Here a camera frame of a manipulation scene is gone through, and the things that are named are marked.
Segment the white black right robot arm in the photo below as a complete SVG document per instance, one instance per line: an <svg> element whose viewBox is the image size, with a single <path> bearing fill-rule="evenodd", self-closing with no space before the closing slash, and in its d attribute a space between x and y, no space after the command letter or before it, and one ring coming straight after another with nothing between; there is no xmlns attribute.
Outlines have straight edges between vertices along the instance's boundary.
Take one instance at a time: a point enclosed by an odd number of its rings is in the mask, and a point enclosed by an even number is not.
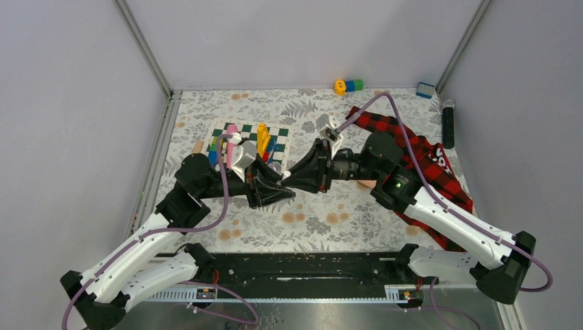
<svg viewBox="0 0 583 330"><path fill-rule="evenodd" d="M374 200L385 209L417 220L462 248L435 251L406 244L395 259L394 273L403 283L438 278L474 284L487 297L506 305L515 302L531 265L535 238L496 228L441 195L421 176L400 165L404 152L388 133L369 135L359 153L332 152L317 138L306 156L283 175L282 185L309 193L325 193L333 180L375 180Z"/></svg>

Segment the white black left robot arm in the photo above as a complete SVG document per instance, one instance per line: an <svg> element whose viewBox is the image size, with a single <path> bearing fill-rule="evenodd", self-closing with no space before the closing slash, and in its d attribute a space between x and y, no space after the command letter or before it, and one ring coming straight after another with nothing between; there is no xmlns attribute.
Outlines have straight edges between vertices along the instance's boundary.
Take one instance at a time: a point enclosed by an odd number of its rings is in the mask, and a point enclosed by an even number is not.
<svg viewBox="0 0 583 330"><path fill-rule="evenodd" d="M231 168L224 163L215 168L202 153L187 156L175 173L174 188L134 234L93 267L83 272L70 270L61 277L70 299L62 329L67 328L72 311L79 313L86 329L112 329L149 296L192 278L198 283L209 280L214 266L197 244L143 274L139 270L182 236L221 224L231 197L246 197L251 208L294 197L282 185L290 171L278 173L258 154L241 146L236 150L239 155Z"/></svg>

